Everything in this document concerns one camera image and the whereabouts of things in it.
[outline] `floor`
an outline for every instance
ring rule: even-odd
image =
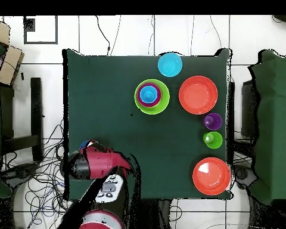
[[[36,19],[35,32],[27,33],[27,41],[54,42],[55,17],[33,18]],[[62,137],[60,127],[57,127],[51,135],[63,118],[61,50],[71,48],[84,55],[106,55],[108,42],[99,31],[95,16],[58,16],[58,44],[25,45],[23,18],[5,16],[0,19],[11,28],[10,44],[22,49],[25,54],[19,71],[24,74],[24,80],[21,80],[21,75],[18,75],[14,84],[15,137],[30,134],[30,78],[40,77],[43,92],[43,136],[45,147],[50,148]],[[278,54],[286,55],[286,23],[279,23],[280,21],[273,19],[272,15],[156,15],[155,31],[152,15],[100,16],[99,21],[102,31],[110,42],[110,55],[159,55],[168,51],[184,55],[214,55],[219,48],[232,49],[231,75],[236,85],[235,138],[242,138],[239,133],[241,86],[243,82],[251,79],[248,66],[257,63],[257,54],[262,49],[274,49]],[[29,148],[17,154],[17,158],[10,165],[32,161]],[[47,154],[47,161],[52,159],[53,154],[53,151]],[[14,154],[8,154],[4,159],[9,162],[14,156]],[[55,165],[58,162],[56,159],[53,161],[54,165],[48,169],[57,171]],[[29,186],[23,184],[17,190],[14,206],[15,220],[17,225],[25,229],[28,226],[30,226],[29,229],[55,229],[63,214],[63,211],[58,214],[46,207],[46,202],[49,203],[55,199],[51,198],[53,195],[51,188],[45,188],[45,184],[41,182],[30,180]],[[63,187],[59,179],[57,184]],[[231,200],[174,200],[170,214],[171,228],[247,229],[249,218],[247,194],[236,185],[233,185],[231,191],[234,195]],[[36,196],[43,196],[43,212],[39,212],[37,216],[36,210],[39,203]]]

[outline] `purple cup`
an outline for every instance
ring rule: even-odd
[[[204,125],[209,130],[217,130],[222,126],[222,117],[217,113],[210,113],[203,119]]]
[[[156,89],[156,91],[157,91],[157,99],[156,99],[154,102],[149,103],[149,104],[143,102],[142,99],[140,98],[140,91],[141,91],[141,89],[143,89],[143,88],[146,87],[146,86],[152,86],[152,87],[154,87],[154,88]],[[148,82],[148,83],[142,84],[142,85],[140,86],[140,88],[138,89],[138,92],[136,93],[136,99],[139,101],[140,104],[142,104],[142,105],[145,106],[145,107],[155,106],[156,104],[159,103],[159,101],[160,101],[160,99],[161,99],[161,91],[160,91],[160,88],[159,88],[156,84],[154,84],[154,83],[152,83],[152,82]]]

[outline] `blue bowl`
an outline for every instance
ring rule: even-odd
[[[168,52],[160,57],[158,69],[163,76],[172,78],[180,73],[182,69],[181,57],[174,52]]]
[[[147,104],[155,102],[158,97],[157,90],[153,86],[145,86],[140,91],[140,99]]]

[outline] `dark green table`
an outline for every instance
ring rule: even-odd
[[[207,132],[204,115],[186,112],[178,99],[180,86],[186,79],[206,76],[218,90],[217,103],[210,112],[225,118],[228,49],[221,50],[218,56],[182,56],[183,68],[174,78],[159,72],[156,56],[90,57],[69,49],[65,53],[70,153],[90,138],[125,155],[132,153],[142,171],[143,199],[230,198],[227,191],[206,196],[195,188],[192,181],[195,164],[206,157],[225,160],[225,142],[219,149],[209,149],[203,143],[203,134]],[[160,114],[144,114],[135,105],[135,89],[146,79],[158,79],[170,91],[169,105]],[[224,125],[218,131],[225,137]],[[70,180],[70,199],[80,198],[90,184],[90,181]]]

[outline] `cardboard box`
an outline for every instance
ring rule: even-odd
[[[0,21],[0,44],[7,49],[0,68],[0,82],[12,85],[16,79],[24,54],[10,45],[10,27]]]

